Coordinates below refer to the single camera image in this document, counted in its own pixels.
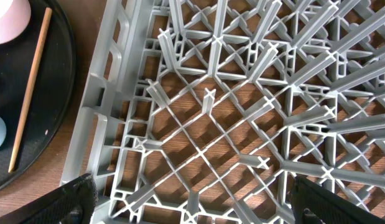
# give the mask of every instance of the dish rack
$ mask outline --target dish rack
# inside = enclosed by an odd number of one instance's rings
[[[107,0],[61,179],[92,223],[294,223],[296,175],[385,219],[385,3],[294,2]]]

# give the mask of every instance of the wooden stick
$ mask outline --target wooden stick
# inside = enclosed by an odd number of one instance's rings
[[[19,145],[21,144],[22,133],[24,132],[26,117],[29,111],[30,100],[32,99],[33,89],[35,87],[35,81],[37,76],[37,70],[39,69],[40,59],[42,58],[43,46],[45,38],[47,36],[47,30],[49,29],[52,10],[46,8],[44,12],[44,18],[42,28],[40,28],[39,39],[37,41],[37,47],[33,58],[32,68],[30,69],[28,84],[26,86],[24,102],[22,103],[21,115],[19,117],[16,140],[14,147],[12,148],[12,155],[8,172],[14,170],[14,166],[17,160]]]

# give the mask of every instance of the wooden surface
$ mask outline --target wooden surface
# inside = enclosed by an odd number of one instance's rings
[[[47,31],[49,29],[52,13],[53,13],[53,10],[51,10],[51,8],[46,8],[44,12],[43,23],[40,29],[39,39],[37,40],[37,46],[36,46],[35,55],[33,57],[32,68],[30,69],[30,73],[29,73],[28,84],[26,86],[24,102],[22,103],[21,115],[18,121],[17,134],[16,134],[16,139],[14,141],[14,147],[12,148],[12,154],[11,154],[11,160],[10,160],[8,172],[12,172],[16,164],[19,145],[21,143],[22,134],[24,133],[24,127],[25,127],[25,122],[29,111],[30,100],[32,99],[37,71],[39,70],[40,59],[42,58],[45,38],[47,36]]]

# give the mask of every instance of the pink object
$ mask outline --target pink object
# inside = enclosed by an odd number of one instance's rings
[[[28,0],[0,0],[0,44],[16,38],[30,19]]]

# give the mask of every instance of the round black plate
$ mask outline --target round black plate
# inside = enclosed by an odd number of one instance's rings
[[[0,117],[7,137],[0,147],[0,189],[19,177],[43,152],[64,117],[75,77],[72,30],[55,0],[30,0],[32,15],[26,30],[0,45]],[[32,102],[22,136],[16,170],[8,173],[26,84],[45,8],[53,10]]]

